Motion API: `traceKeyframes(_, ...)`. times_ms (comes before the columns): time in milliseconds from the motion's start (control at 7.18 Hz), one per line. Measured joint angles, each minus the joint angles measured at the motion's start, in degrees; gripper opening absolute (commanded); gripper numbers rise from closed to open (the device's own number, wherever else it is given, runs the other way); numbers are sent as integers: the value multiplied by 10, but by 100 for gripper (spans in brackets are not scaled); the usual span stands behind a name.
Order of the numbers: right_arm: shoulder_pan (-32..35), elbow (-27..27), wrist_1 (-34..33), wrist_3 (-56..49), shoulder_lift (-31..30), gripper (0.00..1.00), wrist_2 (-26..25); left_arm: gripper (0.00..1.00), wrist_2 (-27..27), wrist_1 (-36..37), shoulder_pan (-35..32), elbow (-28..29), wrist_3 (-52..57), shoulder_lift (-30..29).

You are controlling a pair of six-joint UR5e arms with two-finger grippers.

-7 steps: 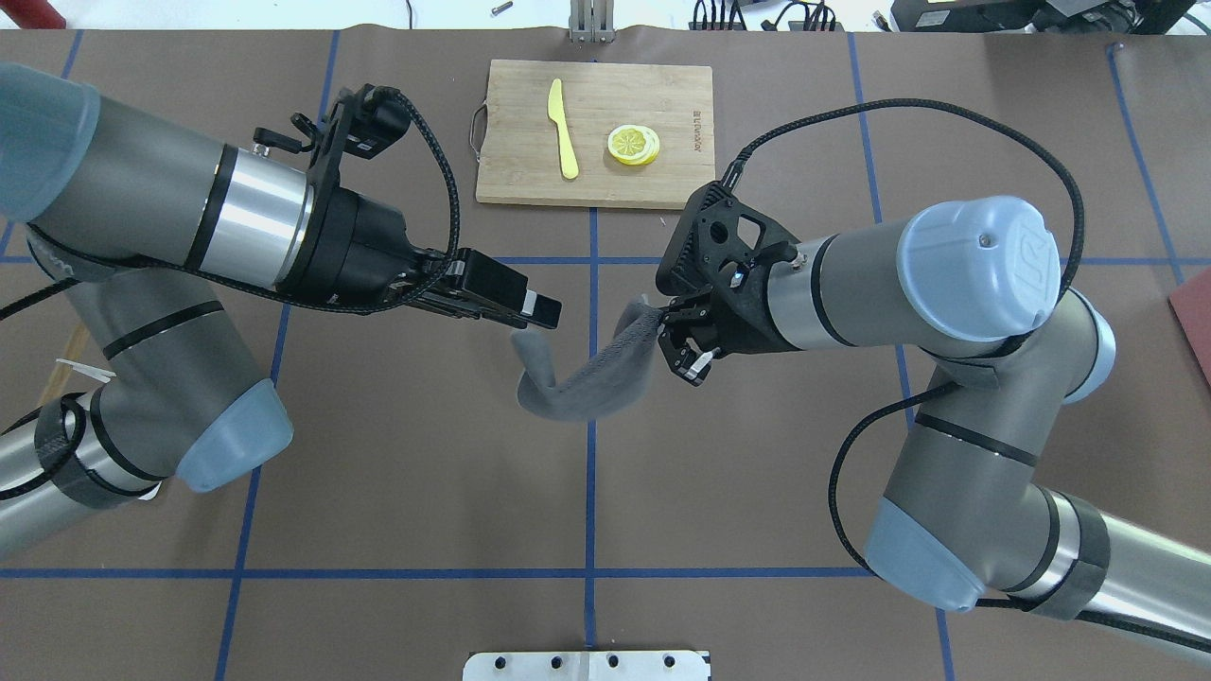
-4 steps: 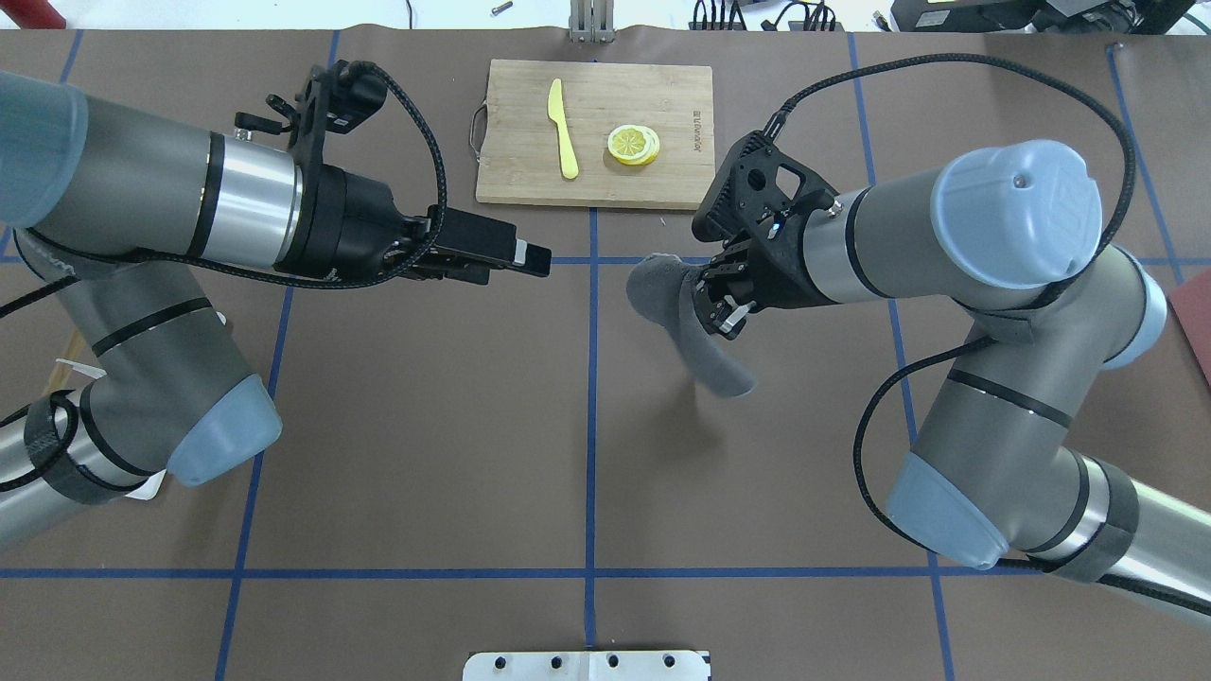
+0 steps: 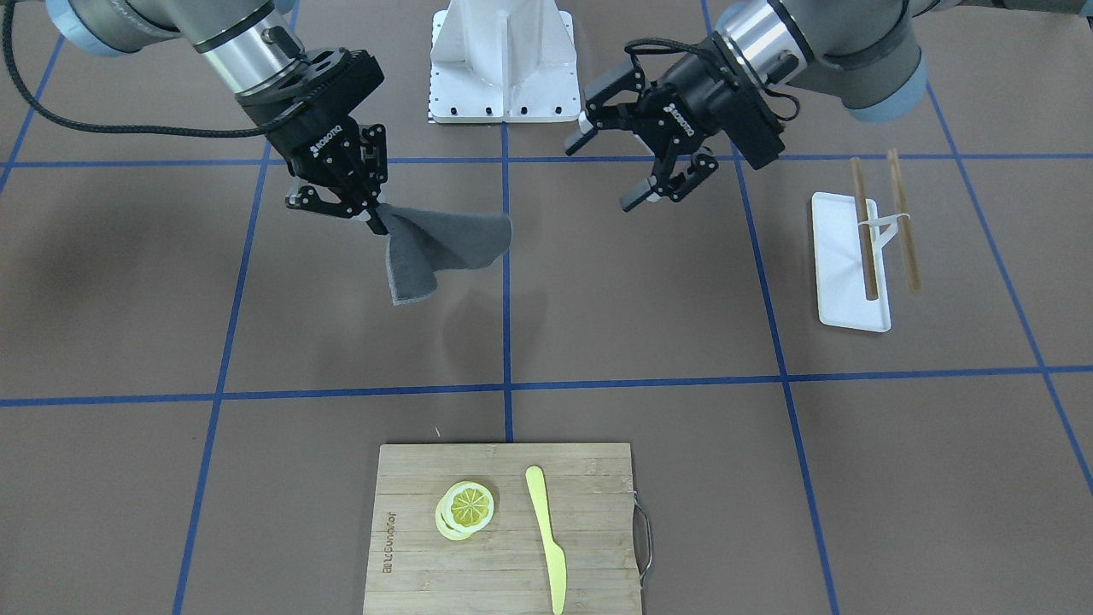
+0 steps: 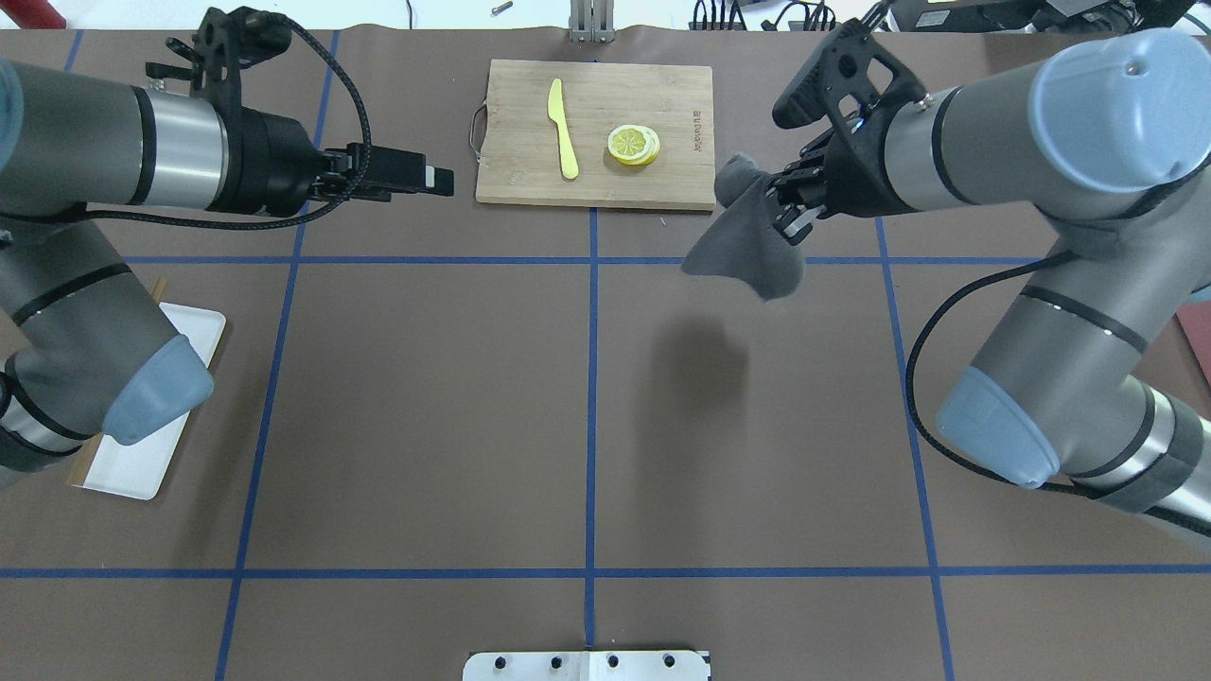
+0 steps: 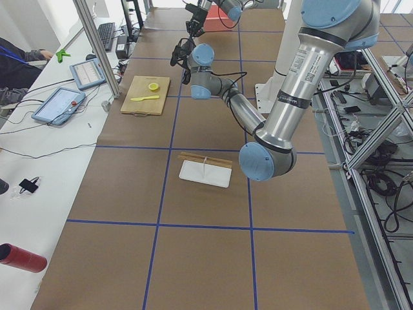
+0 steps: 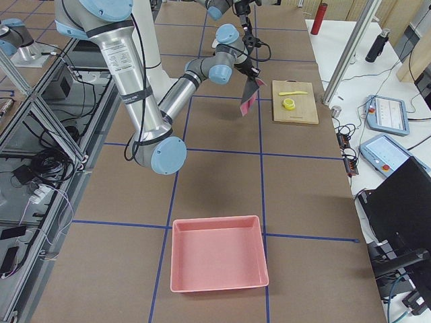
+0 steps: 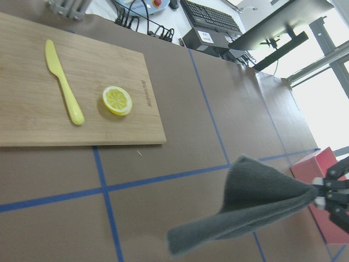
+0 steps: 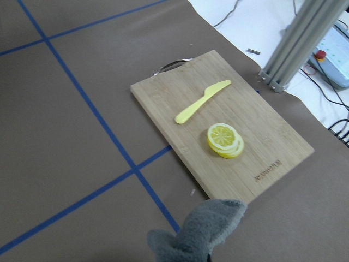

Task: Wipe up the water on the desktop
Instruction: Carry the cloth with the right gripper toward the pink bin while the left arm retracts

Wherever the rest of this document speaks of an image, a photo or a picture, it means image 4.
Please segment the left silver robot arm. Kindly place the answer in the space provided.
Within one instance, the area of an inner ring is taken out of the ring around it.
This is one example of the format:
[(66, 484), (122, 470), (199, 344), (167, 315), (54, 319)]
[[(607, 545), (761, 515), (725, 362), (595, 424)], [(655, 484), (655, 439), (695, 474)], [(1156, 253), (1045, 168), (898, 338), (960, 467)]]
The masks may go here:
[(294, 119), (242, 102), (239, 73), (191, 75), (190, 95), (2, 61), (2, 315), (25, 348), (2, 361), (2, 486), (69, 460), (107, 435), (140, 443), (190, 413), (216, 380), (102, 233), (102, 212), (156, 208), (272, 230), (346, 200), (450, 198), (450, 168), (368, 137), (318, 149)]

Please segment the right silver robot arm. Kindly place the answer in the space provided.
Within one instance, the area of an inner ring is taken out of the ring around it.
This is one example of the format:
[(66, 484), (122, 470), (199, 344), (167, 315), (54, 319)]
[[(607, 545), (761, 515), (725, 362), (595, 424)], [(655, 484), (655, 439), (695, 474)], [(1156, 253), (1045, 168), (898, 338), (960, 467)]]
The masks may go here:
[(1133, 374), (1181, 307), (1209, 298), (1207, 44), (1150, 27), (931, 92), (851, 19), (771, 116), (830, 121), (768, 193), (791, 244), (838, 213), (1014, 202), (1056, 234), (926, 319), (903, 374), (926, 443), (1209, 548), (1209, 419)]

